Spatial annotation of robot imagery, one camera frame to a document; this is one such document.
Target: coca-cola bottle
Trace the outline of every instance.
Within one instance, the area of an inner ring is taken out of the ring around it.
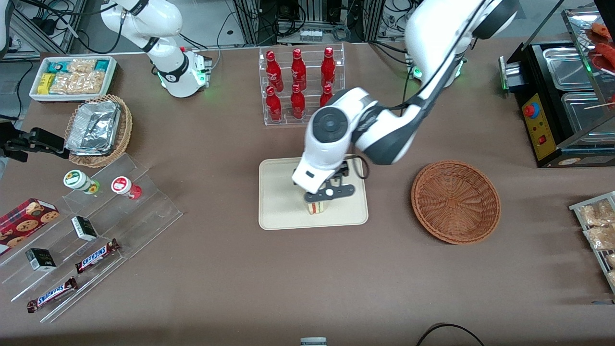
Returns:
[[[320,106],[324,107],[329,99],[333,96],[331,94],[331,84],[326,84],[322,87],[322,95],[320,96]]]
[[[301,49],[293,49],[293,65],[290,67],[293,73],[293,83],[299,84],[301,90],[305,90],[308,84],[308,77],[306,76],[306,63],[301,58]]]
[[[272,86],[267,86],[265,91],[267,92],[265,103],[267,103],[269,117],[274,123],[279,123],[282,121],[282,104],[280,103],[280,98],[276,95],[276,91]]]
[[[298,83],[293,84],[293,94],[290,96],[290,103],[293,105],[293,116],[295,119],[303,119],[306,113],[306,98],[301,92],[301,86]]]
[[[267,56],[267,79],[277,92],[284,90],[284,82],[282,82],[282,69],[276,61],[276,54],[271,50],[265,54]]]
[[[331,47],[325,48],[325,58],[320,66],[320,74],[322,75],[320,80],[322,87],[325,87],[327,84],[333,85],[335,82],[335,60],[333,59],[333,48]]]

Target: snickers bar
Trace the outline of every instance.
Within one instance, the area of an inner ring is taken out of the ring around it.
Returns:
[[[49,303],[50,301],[56,299],[57,297],[60,297],[62,294],[72,289],[77,290],[79,289],[79,286],[77,286],[77,281],[75,280],[75,278],[71,276],[71,278],[68,279],[67,282],[45,293],[43,296],[40,296],[38,299],[29,301],[28,302],[28,313],[35,312],[36,310],[40,309],[43,305]]]
[[[75,264],[77,267],[77,274],[83,273],[89,267],[98,263],[101,259],[107,257],[110,253],[120,248],[120,245],[117,243],[115,238],[110,242],[106,243],[105,246],[101,247],[97,252],[87,256],[83,261]]]

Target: emergency stop button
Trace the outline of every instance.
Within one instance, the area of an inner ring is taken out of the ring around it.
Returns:
[[[538,114],[540,114],[540,106],[536,102],[532,102],[523,109],[523,115],[527,116],[529,119],[536,119]]]

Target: red button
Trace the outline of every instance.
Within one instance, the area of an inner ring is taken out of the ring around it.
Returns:
[[[536,111],[536,109],[534,108],[534,106],[529,105],[529,106],[527,106],[527,107],[525,107],[523,109],[523,115],[525,115],[527,117],[530,117],[530,116],[534,115],[535,111]]]

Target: small black box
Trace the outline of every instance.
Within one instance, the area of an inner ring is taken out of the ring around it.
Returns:
[[[78,237],[87,241],[96,240],[97,234],[90,220],[85,217],[75,216],[71,221]]]
[[[31,248],[26,251],[26,257],[34,270],[51,272],[56,267],[49,250]]]

